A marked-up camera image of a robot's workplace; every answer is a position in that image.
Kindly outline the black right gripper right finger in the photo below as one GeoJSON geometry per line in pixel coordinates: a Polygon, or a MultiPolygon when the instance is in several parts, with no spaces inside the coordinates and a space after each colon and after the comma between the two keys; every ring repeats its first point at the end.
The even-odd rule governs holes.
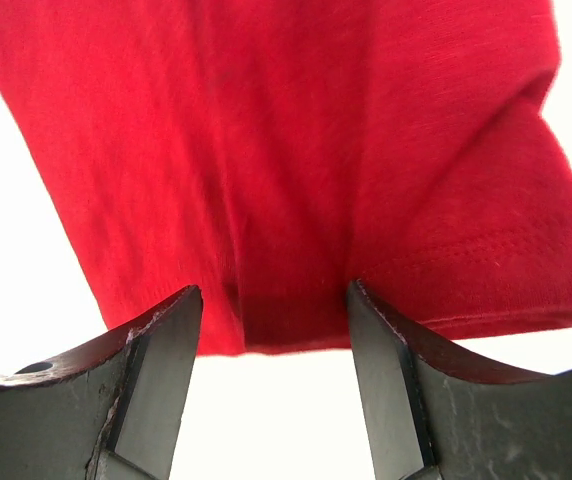
{"type": "Polygon", "coordinates": [[[350,342],[379,479],[572,479],[572,370],[474,353],[354,282],[350,342]]]}

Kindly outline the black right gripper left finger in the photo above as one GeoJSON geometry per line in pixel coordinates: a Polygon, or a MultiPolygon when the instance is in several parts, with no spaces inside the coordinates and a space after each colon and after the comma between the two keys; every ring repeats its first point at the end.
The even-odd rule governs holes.
{"type": "Polygon", "coordinates": [[[196,358],[189,286],[78,347],[0,376],[0,479],[167,479],[196,358]]]}

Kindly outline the dark red t shirt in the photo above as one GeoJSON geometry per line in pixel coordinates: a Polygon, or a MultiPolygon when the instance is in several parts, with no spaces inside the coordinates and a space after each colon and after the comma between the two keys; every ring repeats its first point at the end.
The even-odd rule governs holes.
{"type": "Polygon", "coordinates": [[[547,1],[0,1],[0,93],[108,327],[345,348],[359,279],[450,339],[572,327],[547,1]]]}

